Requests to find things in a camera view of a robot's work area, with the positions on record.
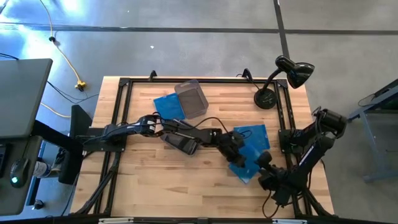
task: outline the lamp base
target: lamp base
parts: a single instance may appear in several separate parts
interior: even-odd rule
[[[268,88],[265,90],[260,89],[254,95],[254,102],[261,109],[273,108],[276,104],[276,101],[277,98],[275,92]]]

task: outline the computer mouse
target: computer mouse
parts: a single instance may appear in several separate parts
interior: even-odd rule
[[[10,183],[15,188],[23,187],[27,180],[29,170],[29,160],[25,158],[17,159],[11,166]]]

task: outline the gray floor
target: gray floor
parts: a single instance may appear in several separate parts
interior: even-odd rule
[[[394,0],[280,0],[286,29],[396,30],[398,1]],[[103,27],[212,27],[277,29],[272,0],[48,0],[56,25]],[[9,0],[0,14],[0,52],[19,58],[52,58],[49,80],[73,96],[76,78],[62,56],[48,41],[49,31],[24,24],[48,24],[37,1]],[[249,68],[254,76],[267,77],[274,59],[282,54],[279,34],[222,34],[171,32],[55,33],[61,49],[88,83],[87,94],[99,92],[105,75],[235,76]],[[306,83],[310,106],[318,105],[348,115],[358,100],[397,78],[396,35],[287,35],[290,57],[313,63],[316,70]],[[63,114],[71,104],[51,88],[43,102]],[[93,115],[96,99],[81,106]],[[37,119],[68,130],[69,120],[40,108]],[[46,150],[52,161],[56,150]],[[374,170],[370,147],[361,123],[355,121],[345,136],[325,156],[326,176],[335,213],[341,217],[398,222],[398,179],[365,184],[362,176]],[[60,215],[70,186],[56,179],[42,182],[37,198],[47,204],[32,211],[26,207],[15,218]]]

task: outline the black desk lamp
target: black desk lamp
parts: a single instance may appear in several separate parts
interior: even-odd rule
[[[291,59],[283,55],[276,58],[275,64],[278,66],[277,70],[269,76],[262,89],[258,90],[254,95],[254,102],[262,109],[271,109],[276,104],[276,94],[271,89],[268,89],[268,85],[280,72],[286,72],[287,81],[293,88],[298,88],[310,78],[315,69],[315,66],[310,63],[294,63]]]

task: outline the wooden table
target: wooden table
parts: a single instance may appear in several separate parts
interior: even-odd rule
[[[93,120],[94,128],[103,128],[111,122],[119,78],[104,77]],[[153,99],[173,93],[174,85],[135,83],[127,121],[131,123],[145,114],[153,113]],[[285,158],[277,139],[280,129],[277,109],[262,110],[254,104],[253,96],[257,89],[253,84],[202,83],[201,87],[209,108],[205,115],[188,120],[189,123],[196,124],[203,118],[216,116],[228,130],[234,126],[265,124],[271,144],[272,163],[285,167]],[[305,87],[296,90],[289,88],[289,92],[296,126],[304,128],[312,123]],[[126,91],[122,96],[118,122],[121,120],[124,97]],[[281,94],[281,97],[284,114],[287,114],[284,95]],[[206,121],[199,126],[210,127],[221,126],[216,120]],[[95,152],[83,161],[71,212],[77,211],[97,187],[103,156],[103,152]],[[311,191],[324,208],[333,213],[321,164],[312,172]],[[261,205],[268,193],[260,187],[256,177],[249,184],[243,184],[228,169],[228,162],[215,148],[201,148],[193,157],[189,157],[170,148],[159,138],[134,135],[128,137],[126,150],[122,153],[112,216],[262,218]],[[105,189],[103,207],[107,196],[108,190]],[[265,206],[266,214],[270,215],[275,208],[275,202],[269,200]],[[294,217],[292,206],[280,208],[275,217]]]

